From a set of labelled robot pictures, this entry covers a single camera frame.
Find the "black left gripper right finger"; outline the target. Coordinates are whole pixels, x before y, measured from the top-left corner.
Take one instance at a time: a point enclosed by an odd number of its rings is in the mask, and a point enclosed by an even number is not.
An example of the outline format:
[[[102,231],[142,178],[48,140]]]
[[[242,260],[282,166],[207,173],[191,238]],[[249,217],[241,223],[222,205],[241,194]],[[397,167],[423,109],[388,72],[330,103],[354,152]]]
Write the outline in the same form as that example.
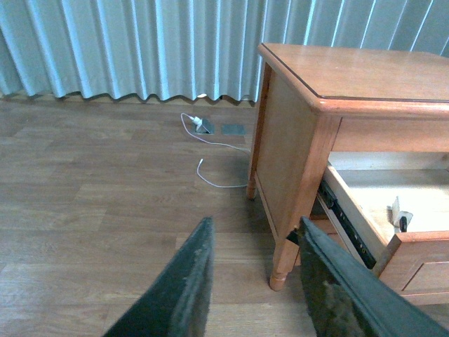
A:
[[[287,236],[300,248],[301,281],[317,336],[447,336],[307,217]]]

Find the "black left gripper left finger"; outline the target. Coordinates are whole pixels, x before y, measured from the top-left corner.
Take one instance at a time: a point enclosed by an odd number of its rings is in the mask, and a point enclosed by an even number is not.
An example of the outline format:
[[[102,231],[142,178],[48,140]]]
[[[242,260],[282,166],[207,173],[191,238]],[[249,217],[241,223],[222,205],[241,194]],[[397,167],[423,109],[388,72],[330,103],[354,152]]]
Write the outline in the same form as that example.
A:
[[[213,219],[205,217],[106,336],[204,336],[213,287]]]

